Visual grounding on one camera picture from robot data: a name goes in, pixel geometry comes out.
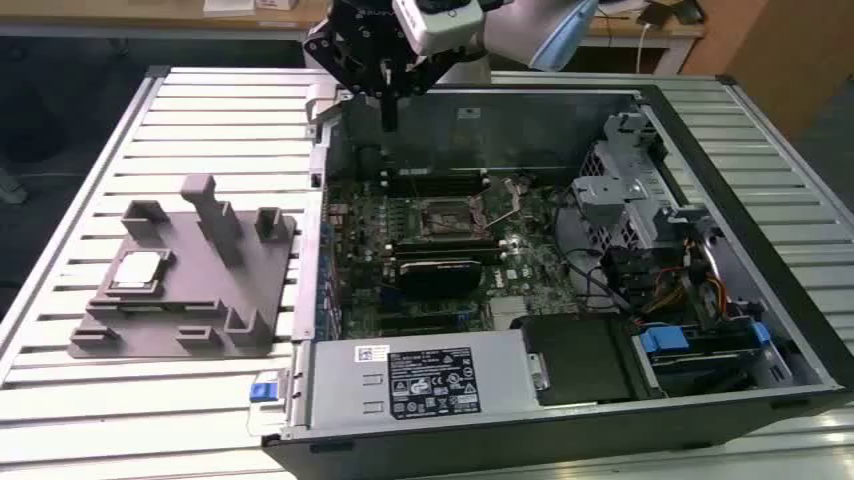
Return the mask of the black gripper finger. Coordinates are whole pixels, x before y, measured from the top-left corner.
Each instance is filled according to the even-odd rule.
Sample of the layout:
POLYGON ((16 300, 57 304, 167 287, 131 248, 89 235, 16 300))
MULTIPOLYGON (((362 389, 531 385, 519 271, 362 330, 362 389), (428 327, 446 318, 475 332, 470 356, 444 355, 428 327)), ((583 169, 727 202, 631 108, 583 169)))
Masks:
POLYGON ((398 129, 398 87, 399 69, 398 62, 391 58, 382 63, 382 73, 384 75, 383 95, 380 98, 382 128, 384 132, 395 132, 398 129))

